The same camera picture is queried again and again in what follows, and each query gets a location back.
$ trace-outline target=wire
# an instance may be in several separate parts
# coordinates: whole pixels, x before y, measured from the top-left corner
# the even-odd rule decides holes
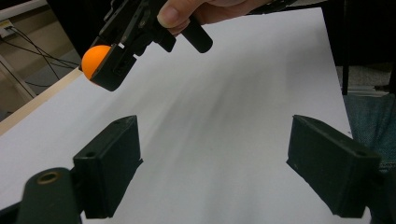
[[[32,98],[35,98],[35,97],[32,95],[32,93],[30,93],[30,92],[23,86],[23,84],[20,82],[20,80],[17,79],[11,71],[9,71],[8,67],[6,67],[6,65],[5,65],[3,62],[0,61],[0,64],[2,64],[2,65],[7,69],[7,71],[15,78],[15,80],[18,81],[18,83],[20,83],[20,85],[26,90],[27,93],[29,93],[30,96],[32,96]]]
[[[32,85],[32,86],[45,87],[45,88],[51,86],[51,85],[39,85],[39,84],[35,84],[35,83],[32,83],[32,82],[27,82],[27,81],[25,81],[25,83],[26,83],[26,84],[29,84],[29,85]]]
[[[56,76],[56,78],[58,78],[58,80],[61,80],[58,77],[58,74],[56,74],[55,70],[53,69],[53,67],[50,65],[50,62],[47,60],[47,58],[44,56],[44,54],[42,53],[42,49],[37,46],[30,38],[29,36],[27,36],[24,32],[21,32],[19,29],[15,28],[15,27],[10,27],[9,29],[13,30],[15,32],[15,34],[19,35],[20,37],[22,37],[24,40],[26,40],[27,42],[29,42],[30,44],[32,44],[35,49],[37,49],[38,53],[43,57],[43,59],[46,61],[47,65],[49,66],[50,70],[52,71],[52,73]]]
[[[18,32],[19,35],[23,35],[23,37],[24,37],[24,39],[25,39],[26,41],[28,41],[29,43],[31,43],[33,46],[39,48],[40,51],[42,51],[43,53],[45,53],[45,54],[47,55],[46,57],[50,57],[51,59],[57,60],[57,61],[59,61],[59,62],[71,63],[71,64],[73,64],[73,65],[79,66],[78,63],[72,63],[72,62],[69,62],[69,61],[66,61],[66,60],[57,59],[57,58],[51,56],[51,55],[48,54],[46,51],[44,51],[42,48],[40,48],[40,47],[37,46],[35,43],[33,43],[33,41],[32,41],[24,32],[22,32],[21,30],[19,30],[17,27],[13,26],[13,27],[10,27],[10,29],[13,29],[14,32]]]
[[[18,46],[18,45],[14,45],[14,44],[12,44],[12,43],[9,43],[8,41],[6,41],[5,39],[3,39],[3,38],[1,38],[1,37],[0,37],[0,40],[3,41],[5,44],[8,44],[8,45],[10,45],[10,46],[12,46],[12,47],[14,47],[14,48],[23,49],[23,50],[26,50],[26,51],[31,52],[31,53],[33,53],[33,54],[36,54],[36,55],[40,55],[40,56],[42,55],[42,54],[39,54],[39,53],[37,53],[37,52],[35,52],[35,51],[32,51],[32,50],[30,50],[30,49],[26,49],[26,48],[23,48],[23,47],[21,47],[21,46]],[[79,66],[78,63],[73,63],[73,62],[69,62],[69,61],[67,61],[67,60],[58,59],[58,58],[52,57],[51,55],[45,55],[45,57],[51,58],[51,59],[53,59],[53,60],[55,60],[55,61],[57,61],[57,62],[59,62],[59,63],[62,63],[62,64],[64,65],[64,66],[62,66],[62,65],[59,65],[59,64],[56,64],[56,63],[51,63],[51,64],[53,64],[53,65],[55,65],[55,66],[60,66],[60,67],[70,68],[70,69],[75,69],[75,67],[70,66],[69,64],[66,64],[66,63],[71,63],[71,64],[73,64],[73,65]]]

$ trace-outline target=white table surface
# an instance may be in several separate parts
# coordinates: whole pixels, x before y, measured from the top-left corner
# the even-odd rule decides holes
[[[115,216],[84,223],[368,223],[333,216],[286,164],[293,115],[350,131],[320,9],[205,29],[208,53],[182,36],[172,53],[152,44],[118,90],[79,77],[0,136],[0,208],[137,115],[145,162]]]

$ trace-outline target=orange ball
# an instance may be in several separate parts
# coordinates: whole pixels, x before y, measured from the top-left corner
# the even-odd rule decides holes
[[[85,77],[88,79],[92,78],[93,73],[99,67],[102,60],[106,57],[110,51],[110,46],[97,45],[85,52],[81,60],[81,68]]]

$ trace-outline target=human hand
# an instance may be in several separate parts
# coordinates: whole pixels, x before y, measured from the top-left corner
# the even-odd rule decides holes
[[[189,25],[192,14],[203,25],[244,16],[268,2],[271,0],[168,0],[158,21],[177,35]]]

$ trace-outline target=screw hole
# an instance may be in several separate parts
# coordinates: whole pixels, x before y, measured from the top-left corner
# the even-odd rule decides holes
[[[60,174],[57,172],[49,172],[46,174],[43,174],[37,179],[37,184],[39,185],[47,185],[52,182],[55,182],[57,179],[59,179]]]

